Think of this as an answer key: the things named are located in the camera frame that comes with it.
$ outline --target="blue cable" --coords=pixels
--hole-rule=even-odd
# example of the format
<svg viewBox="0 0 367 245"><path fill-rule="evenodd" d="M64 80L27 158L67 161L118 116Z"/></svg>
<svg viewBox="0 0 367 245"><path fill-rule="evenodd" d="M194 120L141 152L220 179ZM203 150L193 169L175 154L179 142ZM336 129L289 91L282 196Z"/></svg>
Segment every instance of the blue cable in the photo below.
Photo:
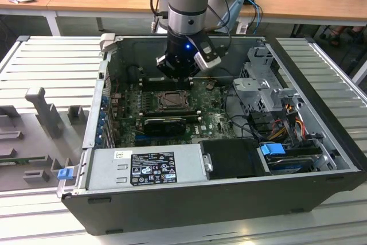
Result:
<svg viewBox="0 0 367 245"><path fill-rule="evenodd" d="M254 3L254 1L252 1L252 0L247 0L247 1L250 2L252 4L252 6L254 6L254 8L256 9L256 12L257 12L257 23L256 23L255 30L253 31L253 33L255 34L256 30L257 30L257 27L259 27L259 24L260 24L260 10L259 10L258 5Z"/></svg>

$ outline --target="floor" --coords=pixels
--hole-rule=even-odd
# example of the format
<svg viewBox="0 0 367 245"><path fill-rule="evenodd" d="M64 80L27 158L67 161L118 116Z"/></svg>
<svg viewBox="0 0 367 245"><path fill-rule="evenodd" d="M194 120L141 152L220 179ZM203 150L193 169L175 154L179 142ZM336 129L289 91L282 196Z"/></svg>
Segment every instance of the floor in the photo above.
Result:
<svg viewBox="0 0 367 245"><path fill-rule="evenodd" d="M63 36L100 36L102 32L97 29L95 18L81 17L62 17L57 19ZM151 20L136 20L136 19L118 19L118 18L103 18L105 32L116 34L150 34ZM345 70L350 61L355 58L365 45L351 44L350 37L345 33L341 36L341 46L339 48L332 47L327 40L319 38L319 34L324 26L319 28L315 35L315 41L321 48ZM258 27L256 34L265 36L289 37L293 29L292 24L268 24L262 23ZM302 30L302 35L309 35L318 29L317 26L305 26ZM31 36L50 36L47 21L44 17L25 17L20 15L3 15L0 19L0 59L10 49L16 38L20 35ZM361 85L362 89L367 88L367 81Z"/></svg>

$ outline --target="power supply label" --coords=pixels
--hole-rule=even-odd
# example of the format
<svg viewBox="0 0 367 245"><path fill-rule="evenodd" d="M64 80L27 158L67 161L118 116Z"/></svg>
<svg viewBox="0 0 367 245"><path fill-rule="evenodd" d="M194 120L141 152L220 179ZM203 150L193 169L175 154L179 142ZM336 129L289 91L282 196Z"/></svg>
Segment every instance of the power supply label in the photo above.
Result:
<svg viewBox="0 0 367 245"><path fill-rule="evenodd" d="M177 182L173 152L131 155L130 184L133 186Z"/></svg>

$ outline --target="table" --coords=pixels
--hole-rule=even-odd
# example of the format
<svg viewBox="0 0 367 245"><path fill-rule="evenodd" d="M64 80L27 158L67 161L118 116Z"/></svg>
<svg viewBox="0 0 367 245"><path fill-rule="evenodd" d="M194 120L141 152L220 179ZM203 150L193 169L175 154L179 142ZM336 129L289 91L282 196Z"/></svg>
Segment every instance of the table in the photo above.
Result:
<svg viewBox="0 0 367 245"><path fill-rule="evenodd" d="M263 22L364 26L367 23L366 0L256 0L263 8ZM151 18L149 0L36 0L15 5L0 1L1 14L40 15L46 17L54 36L60 35L57 17ZM244 6L240 22L254 15Z"/></svg>

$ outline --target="blue drive latch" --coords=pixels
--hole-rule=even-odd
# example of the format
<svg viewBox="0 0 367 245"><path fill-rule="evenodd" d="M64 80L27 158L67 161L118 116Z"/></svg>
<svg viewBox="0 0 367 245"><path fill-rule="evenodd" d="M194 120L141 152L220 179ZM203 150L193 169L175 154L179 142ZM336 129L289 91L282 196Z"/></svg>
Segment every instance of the blue drive latch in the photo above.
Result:
<svg viewBox="0 0 367 245"><path fill-rule="evenodd" d="M263 155L282 155L286 153L281 143L266 143L260 149Z"/></svg>
<svg viewBox="0 0 367 245"><path fill-rule="evenodd" d="M60 169L57 174L59 180L71 180L73 179L74 169Z"/></svg>

